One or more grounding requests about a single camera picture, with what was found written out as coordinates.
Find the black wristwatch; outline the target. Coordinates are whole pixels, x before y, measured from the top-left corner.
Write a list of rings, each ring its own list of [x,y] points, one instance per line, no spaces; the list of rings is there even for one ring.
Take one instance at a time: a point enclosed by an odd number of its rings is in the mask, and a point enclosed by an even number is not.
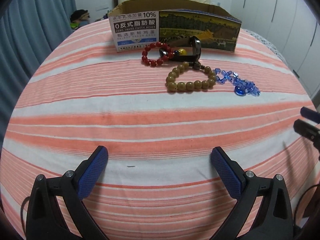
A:
[[[201,41],[196,36],[171,41],[167,48],[159,49],[159,55],[163,61],[195,63],[201,56]]]

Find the grey checkered blanket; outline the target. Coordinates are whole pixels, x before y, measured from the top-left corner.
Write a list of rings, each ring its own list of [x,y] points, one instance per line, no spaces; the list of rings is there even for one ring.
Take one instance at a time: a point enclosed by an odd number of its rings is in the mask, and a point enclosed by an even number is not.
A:
[[[244,29],[244,31],[249,33],[249,35],[251,35],[254,38],[256,38],[258,41],[260,41],[265,46],[267,46],[267,48],[269,50],[271,50],[285,65],[287,65],[287,61],[285,60],[285,57],[283,57],[283,55],[277,50],[277,48],[276,48],[276,46],[274,44],[272,44],[267,39],[265,39],[264,37],[262,37],[261,35],[253,32],[253,31],[250,31],[250,30],[247,30],[247,29]]]

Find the white wardrobe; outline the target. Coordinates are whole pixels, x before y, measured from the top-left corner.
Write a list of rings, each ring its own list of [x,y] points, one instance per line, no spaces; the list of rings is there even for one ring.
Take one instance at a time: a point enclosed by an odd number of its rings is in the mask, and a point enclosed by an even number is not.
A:
[[[311,98],[319,92],[319,22],[304,0],[232,0],[231,14],[271,42]]]

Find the pink striped cloth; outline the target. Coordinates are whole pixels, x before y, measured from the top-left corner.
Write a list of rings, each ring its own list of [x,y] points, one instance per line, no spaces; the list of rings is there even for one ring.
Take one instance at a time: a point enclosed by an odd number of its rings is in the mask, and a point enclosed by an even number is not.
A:
[[[104,20],[70,35],[30,79],[1,156],[3,209],[19,234],[36,176],[61,176],[99,145],[107,167],[84,204],[110,239],[210,238],[235,203],[210,165],[216,146],[257,176],[281,174],[292,207],[305,209],[319,153],[293,123],[313,104],[267,46],[243,30],[235,52],[204,49],[200,59],[253,81],[259,96],[237,96],[228,82],[170,94],[176,64],[141,57],[118,53]]]

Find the cardboard box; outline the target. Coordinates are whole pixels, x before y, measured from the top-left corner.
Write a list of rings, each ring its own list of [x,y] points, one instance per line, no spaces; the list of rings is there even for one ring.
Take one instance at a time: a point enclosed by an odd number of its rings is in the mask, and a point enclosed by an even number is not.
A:
[[[192,36],[203,48],[234,51],[242,25],[219,6],[190,0],[129,0],[108,19],[118,52],[152,42],[185,47]]]

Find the blue curtain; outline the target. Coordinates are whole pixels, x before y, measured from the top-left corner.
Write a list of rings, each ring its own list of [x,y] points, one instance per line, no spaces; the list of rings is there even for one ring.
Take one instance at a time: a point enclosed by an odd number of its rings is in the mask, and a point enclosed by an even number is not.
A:
[[[72,31],[75,0],[12,0],[1,16],[1,137],[31,77]]]

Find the doll with black hat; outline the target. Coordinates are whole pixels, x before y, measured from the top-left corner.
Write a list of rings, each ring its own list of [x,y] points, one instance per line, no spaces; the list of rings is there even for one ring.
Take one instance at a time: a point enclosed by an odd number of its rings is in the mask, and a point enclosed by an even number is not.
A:
[[[74,11],[70,16],[70,22],[72,31],[90,24],[90,15],[88,10],[79,9]]]

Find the wooden headboard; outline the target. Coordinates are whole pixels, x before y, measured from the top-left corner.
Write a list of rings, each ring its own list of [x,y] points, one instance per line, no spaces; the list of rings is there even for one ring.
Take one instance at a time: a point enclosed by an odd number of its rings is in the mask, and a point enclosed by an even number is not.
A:
[[[118,4],[119,4],[119,1],[118,1],[118,0],[113,0],[113,7],[118,6]]]

